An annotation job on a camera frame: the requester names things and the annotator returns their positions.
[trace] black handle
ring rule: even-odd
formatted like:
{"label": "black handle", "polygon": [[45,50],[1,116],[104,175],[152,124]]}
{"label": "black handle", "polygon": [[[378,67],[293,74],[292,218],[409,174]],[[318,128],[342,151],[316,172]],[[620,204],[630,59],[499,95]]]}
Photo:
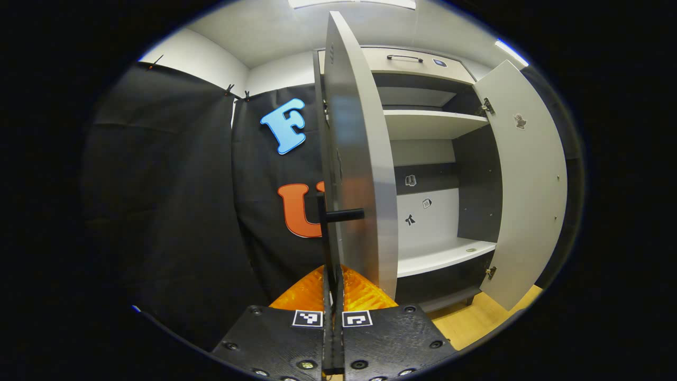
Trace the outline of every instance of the black handle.
{"label": "black handle", "polygon": [[388,59],[389,59],[389,60],[392,60],[393,57],[415,58],[415,59],[417,59],[419,62],[423,62],[423,58],[413,57],[413,56],[400,56],[399,54],[391,54],[390,56],[388,56]]}

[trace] ceiling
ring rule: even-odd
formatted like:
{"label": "ceiling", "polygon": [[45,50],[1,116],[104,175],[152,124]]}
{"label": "ceiling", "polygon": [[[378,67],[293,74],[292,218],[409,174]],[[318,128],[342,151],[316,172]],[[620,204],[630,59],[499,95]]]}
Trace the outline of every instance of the ceiling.
{"label": "ceiling", "polygon": [[329,11],[339,11],[362,45],[437,50],[490,68],[508,58],[496,38],[446,3],[416,0],[416,10],[377,3],[330,3],[299,9],[287,0],[239,0],[188,28],[249,68],[325,45]]}

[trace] black sticker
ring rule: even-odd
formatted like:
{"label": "black sticker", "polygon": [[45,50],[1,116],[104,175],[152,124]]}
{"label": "black sticker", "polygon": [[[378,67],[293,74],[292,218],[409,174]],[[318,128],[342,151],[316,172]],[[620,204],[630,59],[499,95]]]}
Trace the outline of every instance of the black sticker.
{"label": "black sticker", "polygon": [[366,327],[372,324],[369,311],[343,311],[343,327]]}
{"label": "black sticker", "polygon": [[322,327],[322,311],[297,310],[294,314],[293,327]]}

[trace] drawer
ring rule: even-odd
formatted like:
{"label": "drawer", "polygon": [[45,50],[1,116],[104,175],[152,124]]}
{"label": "drawer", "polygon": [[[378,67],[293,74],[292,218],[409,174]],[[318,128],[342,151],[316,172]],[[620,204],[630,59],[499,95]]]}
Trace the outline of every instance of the drawer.
{"label": "drawer", "polygon": [[[432,54],[415,52],[413,50],[393,49],[386,47],[363,47],[369,69],[372,73],[422,75],[425,77],[449,79],[468,85],[475,83],[470,73],[459,61],[435,56]],[[324,50],[320,54],[320,73],[324,74]],[[411,56],[416,58],[397,57]],[[433,60],[443,62],[446,67],[440,66]]]}

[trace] black fabric backdrop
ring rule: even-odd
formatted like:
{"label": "black fabric backdrop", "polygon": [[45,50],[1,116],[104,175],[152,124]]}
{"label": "black fabric backdrop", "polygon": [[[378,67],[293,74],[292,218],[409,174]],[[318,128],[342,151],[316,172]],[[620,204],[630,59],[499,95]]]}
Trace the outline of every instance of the black fabric backdrop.
{"label": "black fabric backdrop", "polygon": [[232,96],[137,63],[89,128],[81,190],[109,282],[211,350],[250,304],[265,304],[233,204]]}
{"label": "black fabric backdrop", "polygon": [[[278,141],[260,120],[294,98],[305,103],[297,110],[305,127],[297,131],[306,138],[298,147],[279,155]],[[252,263],[271,300],[324,263],[320,238],[302,238],[287,229],[278,195],[283,185],[306,184],[306,217],[311,223],[319,222],[315,185],[323,178],[316,113],[314,84],[265,92],[235,105],[235,206]]]}

